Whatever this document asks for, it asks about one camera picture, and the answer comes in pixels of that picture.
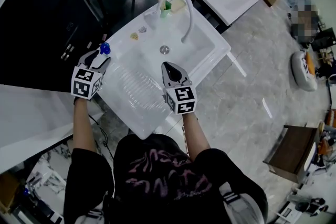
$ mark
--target green cup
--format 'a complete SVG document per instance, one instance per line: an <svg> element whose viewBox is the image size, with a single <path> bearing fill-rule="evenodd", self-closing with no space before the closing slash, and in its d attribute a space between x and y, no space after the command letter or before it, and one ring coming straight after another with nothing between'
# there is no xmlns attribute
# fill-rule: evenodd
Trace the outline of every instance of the green cup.
<svg viewBox="0 0 336 224"><path fill-rule="evenodd" d="M165 18L172 9L172 3L165 0L165 4L166 4L166 9L161 10L161 15L160 15L161 18Z"/></svg>

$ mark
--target gooseneck faucet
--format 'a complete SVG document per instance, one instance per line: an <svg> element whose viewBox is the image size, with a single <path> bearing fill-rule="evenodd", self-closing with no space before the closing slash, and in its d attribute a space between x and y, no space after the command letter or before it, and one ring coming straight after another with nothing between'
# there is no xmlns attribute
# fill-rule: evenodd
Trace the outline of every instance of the gooseneck faucet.
<svg viewBox="0 0 336 224"><path fill-rule="evenodd" d="M185 0L187 2L187 6L189 9L189 14L190 14L190 23L189 23L189 28L187 30L187 32L185 33L185 35L181 38L181 42L182 43L186 43L188 36L190 35L191 30L194 27L194 6L193 3L191 2L191 0ZM156 11L154 12L149 12L147 14L144 15L145 21L149 24L149 26L153 29L156 29L156 25L159 22L159 18L160 18L160 7L163 3L163 0L159 0L157 7L156 7Z"/></svg>

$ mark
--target marble floor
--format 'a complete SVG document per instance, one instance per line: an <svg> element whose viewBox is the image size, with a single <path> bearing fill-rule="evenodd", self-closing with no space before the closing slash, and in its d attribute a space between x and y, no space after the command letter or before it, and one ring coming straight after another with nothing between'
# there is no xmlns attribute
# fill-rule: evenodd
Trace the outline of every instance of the marble floor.
<svg viewBox="0 0 336 224"><path fill-rule="evenodd" d="M288 31L284 0L269 8L260 0L223 33L231 45L228 56L198 85L196 114L212 147L228 154L233 162L265 191L269 202L269 220L285 202L294 184L268 171L263 163L280 135L284 124L304 126L324 119L329 96L324 81L315 92L298 88L290 69L290 56L300 50ZM96 97L106 113L100 125L109 134L108 145L115 153L118 142L127 134L127 126ZM185 149L181 118L176 125L158 128ZM103 136L94 125L98 152L113 167ZM66 181L72 141L43 156Z"/></svg>

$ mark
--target sink drain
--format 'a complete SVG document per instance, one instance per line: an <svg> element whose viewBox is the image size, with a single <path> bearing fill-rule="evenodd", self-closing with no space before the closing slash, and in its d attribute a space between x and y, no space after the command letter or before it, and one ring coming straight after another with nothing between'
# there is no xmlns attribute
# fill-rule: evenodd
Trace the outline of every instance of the sink drain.
<svg viewBox="0 0 336 224"><path fill-rule="evenodd" d="M160 47L160 53L162 54L168 54L170 51L170 48L166 45Z"/></svg>

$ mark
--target black cabinet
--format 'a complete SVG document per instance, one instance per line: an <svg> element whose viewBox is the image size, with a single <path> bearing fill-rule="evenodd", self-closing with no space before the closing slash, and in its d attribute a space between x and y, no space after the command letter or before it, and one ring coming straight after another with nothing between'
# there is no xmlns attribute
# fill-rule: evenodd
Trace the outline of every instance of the black cabinet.
<svg viewBox="0 0 336 224"><path fill-rule="evenodd" d="M70 92L79 57L102 35L84 0L1 0L0 83Z"/></svg>

